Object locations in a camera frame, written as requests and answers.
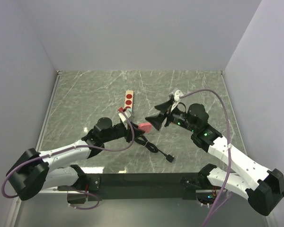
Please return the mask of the pink square plug adapter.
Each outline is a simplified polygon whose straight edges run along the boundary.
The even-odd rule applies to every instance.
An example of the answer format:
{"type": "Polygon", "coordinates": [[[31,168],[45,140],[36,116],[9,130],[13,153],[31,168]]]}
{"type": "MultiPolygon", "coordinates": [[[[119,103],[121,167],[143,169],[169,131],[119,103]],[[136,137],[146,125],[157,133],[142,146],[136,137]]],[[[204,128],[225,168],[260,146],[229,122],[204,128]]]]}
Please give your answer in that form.
{"type": "Polygon", "coordinates": [[[152,130],[152,125],[149,122],[140,123],[138,125],[138,129],[145,133],[149,133],[152,130]]]}

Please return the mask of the beige power strip red sockets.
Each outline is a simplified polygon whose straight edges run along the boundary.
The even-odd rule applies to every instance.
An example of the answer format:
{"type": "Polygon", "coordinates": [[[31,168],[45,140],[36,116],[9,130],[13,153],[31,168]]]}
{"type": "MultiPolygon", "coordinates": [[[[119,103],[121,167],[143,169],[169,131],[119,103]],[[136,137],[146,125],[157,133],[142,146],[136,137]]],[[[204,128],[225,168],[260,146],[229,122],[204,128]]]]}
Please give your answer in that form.
{"type": "Polygon", "coordinates": [[[133,91],[127,90],[125,93],[124,109],[133,108],[133,91]]]}

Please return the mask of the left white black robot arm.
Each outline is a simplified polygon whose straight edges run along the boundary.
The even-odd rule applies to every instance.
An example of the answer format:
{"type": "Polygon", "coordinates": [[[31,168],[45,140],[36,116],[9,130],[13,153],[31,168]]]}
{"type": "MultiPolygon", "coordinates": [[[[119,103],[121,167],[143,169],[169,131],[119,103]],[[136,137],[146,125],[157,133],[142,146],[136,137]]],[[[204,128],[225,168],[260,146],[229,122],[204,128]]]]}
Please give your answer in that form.
{"type": "Polygon", "coordinates": [[[26,150],[7,172],[4,183],[10,183],[16,196],[23,201],[52,187],[91,191],[92,181],[74,162],[95,157],[107,150],[106,142],[120,138],[125,138],[131,146],[144,133],[127,119],[113,125],[110,118],[102,117],[86,136],[70,145],[48,151],[26,150]]]}

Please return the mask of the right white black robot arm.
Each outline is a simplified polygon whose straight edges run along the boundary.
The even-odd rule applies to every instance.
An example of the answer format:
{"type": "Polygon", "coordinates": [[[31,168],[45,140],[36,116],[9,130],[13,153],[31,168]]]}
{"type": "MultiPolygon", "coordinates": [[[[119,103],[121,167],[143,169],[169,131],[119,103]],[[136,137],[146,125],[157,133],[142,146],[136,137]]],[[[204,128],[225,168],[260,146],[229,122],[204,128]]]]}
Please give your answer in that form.
{"type": "Polygon", "coordinates": [[[157,115],[146,117],[156,130],[170,123],[192,132],[191,140],[199,148],[229,164],[233,173],[214,165],[207,165],[199,175],[198,183],[208,189],[212,185],[224,187],[244,199],[259,214],[268,216],[284,197],[284,175],[278,169],[270,170],[255,162],[208,123],[209,115],[202,104],[191,104],[187,111],[178,109],[172,100],[155,106],[157,115]]]}

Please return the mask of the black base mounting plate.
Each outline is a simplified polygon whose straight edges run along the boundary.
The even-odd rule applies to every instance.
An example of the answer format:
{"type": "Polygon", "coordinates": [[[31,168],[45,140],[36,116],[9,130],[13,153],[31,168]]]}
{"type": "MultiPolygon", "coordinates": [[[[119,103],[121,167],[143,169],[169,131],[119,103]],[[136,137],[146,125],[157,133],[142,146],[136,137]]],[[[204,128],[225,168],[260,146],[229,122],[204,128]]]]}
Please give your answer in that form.
{"type": "Polygon", "coordinates": [[[71,186],[101,200],[182,198],[196,200],[197,192],[220,189],[199,173],[85,174],[71,186]]]}

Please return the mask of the aluminium extrusion rail front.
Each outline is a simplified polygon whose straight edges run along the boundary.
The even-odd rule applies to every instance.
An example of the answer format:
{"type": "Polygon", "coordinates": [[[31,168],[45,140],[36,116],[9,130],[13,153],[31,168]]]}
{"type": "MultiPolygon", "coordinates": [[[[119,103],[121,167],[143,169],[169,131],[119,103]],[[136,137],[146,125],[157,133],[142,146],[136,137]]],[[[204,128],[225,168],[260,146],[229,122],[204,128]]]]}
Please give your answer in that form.
{"type": "MultiPolygon", "coordinates": [[[[85,190],[79,190],[79,192],[74,191],[73,189],[67,189],[67,187],[62,187],[61,189],[56,187],[50,187],[46,189],[42,189],[39,194],[46,194],[46,193],[70,193],[70,194],[75,194],[75,193],[82,193],[85,190]]],[[[196,190],[197,193],[211,193],[212,189],[210,188],[209,190],[196,190]]]]}

